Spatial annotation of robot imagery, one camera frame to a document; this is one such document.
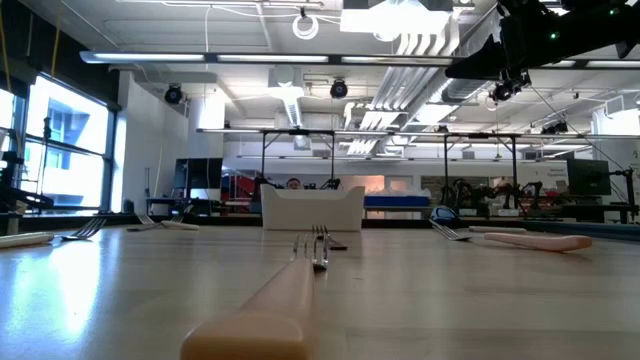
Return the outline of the large window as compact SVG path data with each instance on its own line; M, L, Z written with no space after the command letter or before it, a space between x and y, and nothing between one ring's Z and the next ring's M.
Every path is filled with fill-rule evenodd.
M55 210L109 204L114 112L48 76L0 82L0 179L52 200Z

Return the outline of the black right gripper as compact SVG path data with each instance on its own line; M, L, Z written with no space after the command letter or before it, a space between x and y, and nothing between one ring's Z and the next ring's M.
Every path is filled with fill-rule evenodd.
M566 58L560 13L540 0L498 0L498 37L492 33L475 53L453 62L445 75L452 79L498 80L491 91L495 103L508 101L531 85L524 68L557 63ZM524 69L511 71L507 69Z

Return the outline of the white ventilation duct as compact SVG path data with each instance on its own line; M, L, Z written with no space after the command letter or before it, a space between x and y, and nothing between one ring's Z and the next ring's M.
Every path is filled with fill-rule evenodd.
M291 65L276 65L269 70L268 94L282 101L289 123L294 128L302 126L299 99L305 96L302 72Z

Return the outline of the blue storage bin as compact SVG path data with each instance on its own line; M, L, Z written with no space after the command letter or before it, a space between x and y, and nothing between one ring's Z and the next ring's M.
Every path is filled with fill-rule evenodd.
M418 208L429 207L430 203L430 198L426 196L366 195L364 197L366 208Z

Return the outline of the background robot arms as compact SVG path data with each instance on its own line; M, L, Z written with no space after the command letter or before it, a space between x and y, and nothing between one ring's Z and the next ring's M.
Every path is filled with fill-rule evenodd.
M452 205L454 209L462 208L466 201L470 202L472 208L481 208L482 199L496 198L500 195L504 196L504 209L509 209L509 203L511 200L514 200L515 207L519 207L520 203L518 202L518 199L526 198L527 194L525 190L532 188L533 192L529 195L531 198L530 208L538 210L540 208L539 201L543 183L541 181L529 182L523 186L520 186L519 184L513 186L510 183L505 183L495 187L479 186L474 188L469 182L459 178L454 181L453 185L454 187L451 192L453 193Z

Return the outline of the long ceiling light bar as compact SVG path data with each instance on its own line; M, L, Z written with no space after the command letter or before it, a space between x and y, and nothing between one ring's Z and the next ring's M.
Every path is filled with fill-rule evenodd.
M266 64L326 66L401 66L447 67L460 60L449 56L413 55L344 55L344 54L278 54L278 53L171 53L171 52L95 52L81 51L88 64Z

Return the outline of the black monitor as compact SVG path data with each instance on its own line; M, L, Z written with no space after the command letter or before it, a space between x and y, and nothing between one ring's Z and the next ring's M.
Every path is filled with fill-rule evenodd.
M568 159L567 175L569 191L573 195L603 196L611 194L607 161Z
M194 189L219 190L222 178L222 158L177 159L174 167L174 189L192 197Z

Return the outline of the white plastic bin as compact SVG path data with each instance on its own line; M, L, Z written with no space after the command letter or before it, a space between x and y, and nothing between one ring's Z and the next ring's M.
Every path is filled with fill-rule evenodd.
M262 224L265 230L357 232L362 228L365 188L350 190L288 190L261 186Z

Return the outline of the black metal gantry frame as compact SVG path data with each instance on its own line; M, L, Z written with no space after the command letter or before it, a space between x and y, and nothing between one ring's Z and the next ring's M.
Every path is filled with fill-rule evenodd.
M266 179L265 174L265 166L266 166L266 150L269 147L267 143L267 136L269 134L276 134L276 137L273 140L276 140L280 135L288 135L292 137L296 136L304 136L304 137L312 137L318 136L322 138L323 136L329 136L331 138L331 142L328 144L328 148L330 149L330 177L328 180L329 188L336 190L339 188L338 180L335 176L335 146L336 146L336 138L339 136L354 136L354 137L384 137L384 136L392 136L395 134L394 131L376 131L376 130L322 130L322 129L303 129L300 127L290 128L290 129L250 129L250 128L222 128L222 129L206 129L206 128L197 128L196 131L198 133L216 133L216 134L260 134L262 137L261 142L261 167L259 171L259 178L262 180Z
M494 178L511 187L547 182L543 167L564 169L571 153L589 152L593 145L575 134L551 136L515 133L421 133L405 144L410 161L438 163L437 176L451 187L458 178Z

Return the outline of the orange-handled fork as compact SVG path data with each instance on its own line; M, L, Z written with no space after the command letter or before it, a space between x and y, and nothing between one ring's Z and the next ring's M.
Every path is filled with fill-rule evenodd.
M290 261L239 309L194 328L180 360L311 360L315 273L329 264L326 235L298 235Z
M470 241L474 235L484 240L549 252L571 252L592 246L593 240L585 235L547 236L530 234L524 228L470 226L469 234L459 234L452 228L430 221L432 228L451 241Z

